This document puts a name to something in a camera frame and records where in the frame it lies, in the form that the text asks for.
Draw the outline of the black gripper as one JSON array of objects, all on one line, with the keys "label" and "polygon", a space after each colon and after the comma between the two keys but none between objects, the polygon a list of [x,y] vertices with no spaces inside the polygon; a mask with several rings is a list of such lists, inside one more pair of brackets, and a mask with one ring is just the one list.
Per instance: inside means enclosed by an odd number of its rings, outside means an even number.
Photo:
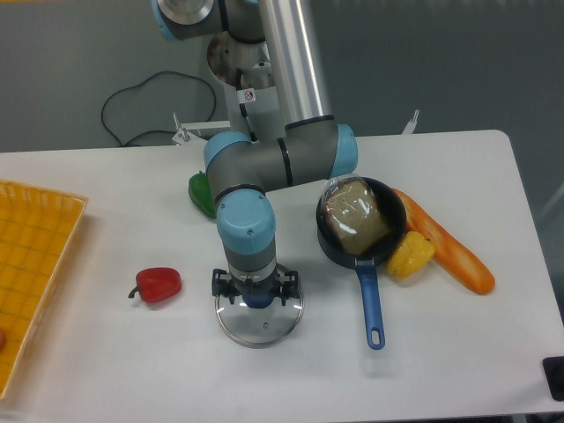
[{"label": "black gripper", "polygon": [[266,278],[257,274],[231,274],[222,269],[214,269],[211,277],[211,295],[215,298],[227,298],[235,303],[236,294],[270,295],[279,297],[284,307],[289,300],[299,299],[299,273],[287,268],[277,268]]}]

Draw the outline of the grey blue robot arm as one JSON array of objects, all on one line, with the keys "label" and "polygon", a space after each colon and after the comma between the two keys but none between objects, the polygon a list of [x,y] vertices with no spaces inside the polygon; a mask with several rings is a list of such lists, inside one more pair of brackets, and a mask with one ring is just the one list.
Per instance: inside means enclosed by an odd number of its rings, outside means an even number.
[{"label": "grey blue robot arm", "polygon": [[207,35],[207,63],[224,86],[230,127],[204,148],[205,176],[227,260],[211,291],[252,308],[301,294],[277,261],[267,193],[351,173],[352,129],[332,113],[308,1],[155,1],[168,38]]}]

